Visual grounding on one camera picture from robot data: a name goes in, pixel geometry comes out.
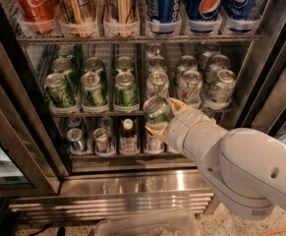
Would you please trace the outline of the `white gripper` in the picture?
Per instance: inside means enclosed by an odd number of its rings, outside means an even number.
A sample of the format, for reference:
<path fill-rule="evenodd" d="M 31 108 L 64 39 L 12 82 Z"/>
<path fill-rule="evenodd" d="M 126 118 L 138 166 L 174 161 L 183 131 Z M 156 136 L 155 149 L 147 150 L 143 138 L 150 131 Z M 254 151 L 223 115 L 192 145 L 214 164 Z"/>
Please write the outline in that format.
<path fill-rule="evenodd" d="M 169 125 L 145 123 L 153 136 L 191 161 L 201 161 L 210 150 L 219 147 L 220 140 L 228 133 L 226 129 L 177 98 L 169 97 L 168 103 L 174 117 Z"/>

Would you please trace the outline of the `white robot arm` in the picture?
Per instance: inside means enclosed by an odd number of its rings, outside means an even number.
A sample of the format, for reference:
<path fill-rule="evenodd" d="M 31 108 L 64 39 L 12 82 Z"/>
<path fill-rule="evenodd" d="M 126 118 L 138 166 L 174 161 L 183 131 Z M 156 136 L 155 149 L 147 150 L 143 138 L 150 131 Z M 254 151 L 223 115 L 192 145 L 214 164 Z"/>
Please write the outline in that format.
<path fill-rule="evenodd" d="M 228 131 L 176 98 L 143 104 L 146 129 L 194 162 L 207 185 L 232 213 L 264 219 L 286 210 L 286 145 L 258 130 Z"/>

